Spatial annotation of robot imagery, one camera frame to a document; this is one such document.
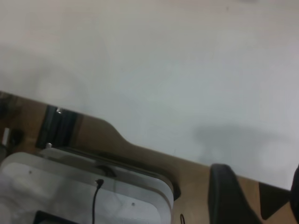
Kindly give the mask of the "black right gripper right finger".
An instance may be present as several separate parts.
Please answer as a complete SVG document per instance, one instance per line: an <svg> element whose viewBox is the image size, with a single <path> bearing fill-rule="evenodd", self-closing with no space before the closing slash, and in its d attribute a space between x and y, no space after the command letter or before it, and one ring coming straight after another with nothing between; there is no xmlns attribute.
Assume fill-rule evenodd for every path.
<svg viewBox="0 0 299 224"><path fill-rule="evenodd" d="M299 211L299 168L295 170L293 176L290 204L292 211Z"/></svg>

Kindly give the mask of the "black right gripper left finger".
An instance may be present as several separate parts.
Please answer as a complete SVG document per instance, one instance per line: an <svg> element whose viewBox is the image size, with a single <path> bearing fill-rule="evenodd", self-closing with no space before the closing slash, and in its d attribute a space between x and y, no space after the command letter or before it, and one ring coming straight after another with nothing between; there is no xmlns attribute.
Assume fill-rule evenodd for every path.
<svg viewBox="0 0 299 224"><path fill-rule="evenodd" d="M230 166L210 167L208 212L211 224L260 224Z"/></svg>

